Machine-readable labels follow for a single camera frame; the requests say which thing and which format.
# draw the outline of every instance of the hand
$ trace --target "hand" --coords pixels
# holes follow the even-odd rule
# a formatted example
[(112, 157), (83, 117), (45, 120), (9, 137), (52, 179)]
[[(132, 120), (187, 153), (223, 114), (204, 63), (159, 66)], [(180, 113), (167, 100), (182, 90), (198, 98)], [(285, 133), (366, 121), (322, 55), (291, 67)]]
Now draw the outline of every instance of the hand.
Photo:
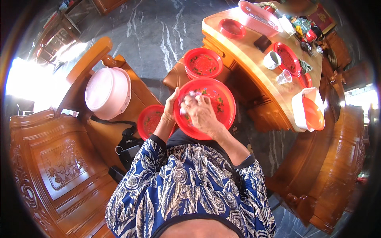
[(174, 123), (175, 119), (173, 116), (173, 104), (176, 101), (177, 97), (179, 96), (180, 90), (179, 88), (176, 88), (173, 92), (173, 94), (167, 98), (165, 102), (165, 107), (164, 107), (164, 113), (162, 115), (162, 119), (166, 122), (169, 123)]
[(197, 95), (195, 99), (185, 96), (184, 100), (181, 108), (190, 116), (193, 126), (215, 140), (225, 127), (217, 120), (210, 98)]

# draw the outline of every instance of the pink plastic basket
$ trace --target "pink plastic basket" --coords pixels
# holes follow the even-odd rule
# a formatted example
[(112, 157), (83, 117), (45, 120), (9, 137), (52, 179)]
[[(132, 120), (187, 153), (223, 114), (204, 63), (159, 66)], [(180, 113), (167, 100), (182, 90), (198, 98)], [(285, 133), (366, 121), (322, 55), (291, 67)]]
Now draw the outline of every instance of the pink plastic basket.
[(239, 15), (239, 22), (242, 25), (267, 37), (283, 32), (280, 22), (272, 13), (248, 1), (241, 0), (238, 5), (242, 11)]

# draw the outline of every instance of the clear plastic cup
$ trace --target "clear plastic cup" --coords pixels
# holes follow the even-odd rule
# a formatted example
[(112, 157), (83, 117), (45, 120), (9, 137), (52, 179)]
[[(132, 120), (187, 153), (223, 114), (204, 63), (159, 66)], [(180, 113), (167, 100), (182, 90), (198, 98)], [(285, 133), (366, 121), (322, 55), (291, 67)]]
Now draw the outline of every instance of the clear plastic cup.
[(282, 73), (277, 76), (276, 80), (279, 84), (291, 83), (292, 82), (291, 73), (287, 69), (284, 69)]

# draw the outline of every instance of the blue patterned shirt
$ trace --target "blue patterned shirt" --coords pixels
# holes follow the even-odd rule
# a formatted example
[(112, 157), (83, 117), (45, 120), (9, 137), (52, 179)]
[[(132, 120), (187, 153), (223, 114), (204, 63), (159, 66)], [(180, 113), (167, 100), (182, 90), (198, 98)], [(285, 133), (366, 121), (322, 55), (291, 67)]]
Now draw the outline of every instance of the blue patterned shirt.
[(197, 218), (218, 220), (239, 237), (274, 236), (275, 220), (255, 158), (238, 170), (242, 196), (230, 164), (213, 148), (166, 149), (153, 139), (144, 142), (107, 205), (106, 224), (116, 237), (159, 237), (163, 227)]

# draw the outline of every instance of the black bag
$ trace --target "black bag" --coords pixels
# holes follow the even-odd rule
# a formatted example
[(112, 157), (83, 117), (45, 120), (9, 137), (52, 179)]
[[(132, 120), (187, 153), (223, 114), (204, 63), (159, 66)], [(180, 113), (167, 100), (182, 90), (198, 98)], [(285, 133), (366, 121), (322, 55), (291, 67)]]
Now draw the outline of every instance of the black bag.
[(127, 169), (131, 168), (131, 163), (134, 160), (134, 157), (137, 153), (136, 146), (139, 148), (142, 147), (144, 140), (137, 139), (133, 137), (133, 134), (136, 132), (136, 123), (133, 121), (106, 121), (101, 120), (98, 117), (91, 116), (93, 121), (102, 123), (102, 124), (129, 124), (130, 128), (127, 128), (122, 132), (122, 139), (119, 144), (115, 147), (115, 153), (119, 156), (120, 162)]

